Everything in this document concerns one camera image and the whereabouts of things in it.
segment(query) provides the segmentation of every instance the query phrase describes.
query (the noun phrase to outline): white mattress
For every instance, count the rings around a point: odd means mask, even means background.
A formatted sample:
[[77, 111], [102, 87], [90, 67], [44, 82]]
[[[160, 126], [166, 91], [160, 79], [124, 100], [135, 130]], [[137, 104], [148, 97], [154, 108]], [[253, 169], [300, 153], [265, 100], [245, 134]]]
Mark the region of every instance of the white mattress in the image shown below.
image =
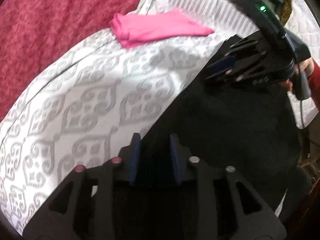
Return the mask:
[[[293, 2], [287, 27], [318, 61], [319, 27], [303, 0]], [[226, 0], [141, 0], [136, 13], [173, 7], [216, 32], [126, 50], [101, 30], [39, 74], [0, 123], [0, 208], [20, 234], [75, 165], [98, 166], [117, 156], [134, 132], [145, 135], [224, 40], [256, 31]], [[305, 123], [316, 113], [306, 101]]]

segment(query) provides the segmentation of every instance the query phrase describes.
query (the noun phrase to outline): pink cloth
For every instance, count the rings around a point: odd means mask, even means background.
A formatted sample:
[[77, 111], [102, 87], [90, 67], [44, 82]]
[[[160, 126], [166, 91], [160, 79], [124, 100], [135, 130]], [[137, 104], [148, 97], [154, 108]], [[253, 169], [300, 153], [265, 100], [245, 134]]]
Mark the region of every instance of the pink cloth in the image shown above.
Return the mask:
[[116, 13], [110, 28], [125, 48], [176, 36], [208, 36], [214, 30], [206, 27], [176, 8], [157, 15], [123, 15]]

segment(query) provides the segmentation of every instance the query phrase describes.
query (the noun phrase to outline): black fabric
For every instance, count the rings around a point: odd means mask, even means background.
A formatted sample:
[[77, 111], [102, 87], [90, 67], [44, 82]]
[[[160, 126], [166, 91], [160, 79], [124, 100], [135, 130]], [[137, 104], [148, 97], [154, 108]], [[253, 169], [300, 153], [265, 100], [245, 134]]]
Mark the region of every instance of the black fabric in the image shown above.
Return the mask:
[[[238, 40], [234, 36], [224, 42], [208, 64]], [[236, 167], [275, 210], [289, 185], [289, 171], [295, 169], [300, 156], [285, 89], [278, 84], [251, 91], [229, 84], [208, 87], [203, 80], [204, 70], [152, 126], [142, 140], [140, 161], [161, 161], [168, 151], [169, 135], [176, 133], [181, 145], [209, 165]], [[170, 171], [170, 165], [163, 162], [162, 169]], [[150, 174], [147, 168], [140, 169], [137, 178], [150, 179]]]

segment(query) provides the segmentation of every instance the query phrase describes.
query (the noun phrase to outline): red blanket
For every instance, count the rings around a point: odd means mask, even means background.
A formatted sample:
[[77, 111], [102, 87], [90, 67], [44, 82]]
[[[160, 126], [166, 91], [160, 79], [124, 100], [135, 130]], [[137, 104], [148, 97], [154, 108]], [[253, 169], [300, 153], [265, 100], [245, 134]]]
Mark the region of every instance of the red blanket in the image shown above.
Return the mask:
[[29, 83], [139, 0], [5, 0], [0, 6], [0, 121]]

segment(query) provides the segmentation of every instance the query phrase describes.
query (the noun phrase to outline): hand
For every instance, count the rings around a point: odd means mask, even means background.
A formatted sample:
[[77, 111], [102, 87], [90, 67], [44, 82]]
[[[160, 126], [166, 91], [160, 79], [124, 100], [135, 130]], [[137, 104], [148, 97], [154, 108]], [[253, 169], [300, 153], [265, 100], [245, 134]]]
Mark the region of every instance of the hand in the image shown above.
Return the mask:
[[[313, 58], [308, 58], [305, 61], [302, 61], [299, 64], [299, 66], [300, 66], [300, 71], [305, 71], [307, 77], [310, 77], [312, 75], [313, 71], [315, 70], [315, 63], [313, 61]], [[296, 74], [299, 73], [298, 65], [295, 65], [294, 71]], [[285, 87], [287, 89], [287, 91], [292, 91], [293, 85], [289, 79], [281, 82], [280, 85]]]

